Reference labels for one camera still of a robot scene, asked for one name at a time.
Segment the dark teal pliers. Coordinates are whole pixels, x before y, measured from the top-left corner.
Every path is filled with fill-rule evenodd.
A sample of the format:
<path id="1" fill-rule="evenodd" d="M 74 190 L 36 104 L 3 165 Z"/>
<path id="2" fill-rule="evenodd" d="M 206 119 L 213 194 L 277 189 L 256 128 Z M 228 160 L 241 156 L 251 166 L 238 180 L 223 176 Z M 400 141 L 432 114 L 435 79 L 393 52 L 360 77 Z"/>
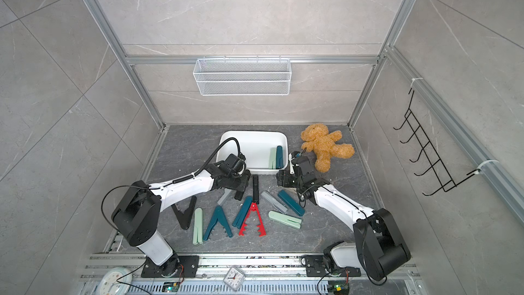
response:
<path id="1" fill-rule="evenodd" d="M 283 148 L 282 146 L 276 147 L 276 156 L 275 156 L 275 167 L 277 169 L 284 168 L 284 159 L 283 159 Z"/>

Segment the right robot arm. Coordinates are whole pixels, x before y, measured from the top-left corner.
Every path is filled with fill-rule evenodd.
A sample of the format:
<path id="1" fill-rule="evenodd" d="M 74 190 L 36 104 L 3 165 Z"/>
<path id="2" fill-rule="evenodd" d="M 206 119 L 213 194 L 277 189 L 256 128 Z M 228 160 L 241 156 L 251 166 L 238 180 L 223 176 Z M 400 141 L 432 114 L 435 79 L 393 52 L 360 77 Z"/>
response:
<path id="1" fill-rule="evenodd" d="M 355 245 L 339 242 L 326 248 L 328 270 L 361 266 L 370 282 L 383 285 L 387 276 L 410 261 L 411 252 L 393 215 L 386 209 L 363 206 L 318 177 L 309 158 L 299 152 L 289 155 L 289 163 L 277 175 L 280 187 L 296 190 L 298 207 L 302 202 L 326 209 L 353 232 Z"/>

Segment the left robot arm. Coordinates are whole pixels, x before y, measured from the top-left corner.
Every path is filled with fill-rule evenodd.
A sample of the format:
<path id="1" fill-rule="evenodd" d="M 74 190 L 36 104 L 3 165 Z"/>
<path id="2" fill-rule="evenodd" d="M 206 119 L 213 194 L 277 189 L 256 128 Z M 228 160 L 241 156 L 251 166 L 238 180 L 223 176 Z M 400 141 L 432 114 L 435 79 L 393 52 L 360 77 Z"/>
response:
<path id="1" fill-rule="evenodd" d="M 197 172 L 178 179 L 150 185 L 139 180 L 126 187 L 109 222 L 129 245 L 146 255 L 150 268 L 159 268 L 162 277 L 173 277 L 181 272 L 181 263 L 158 231 L 160 213 L 200 193 L 220 188 L 237 191 L 247 185 L 250 176 L 245 156 L 229 154 L 223 161 L 207 162 Z"/>

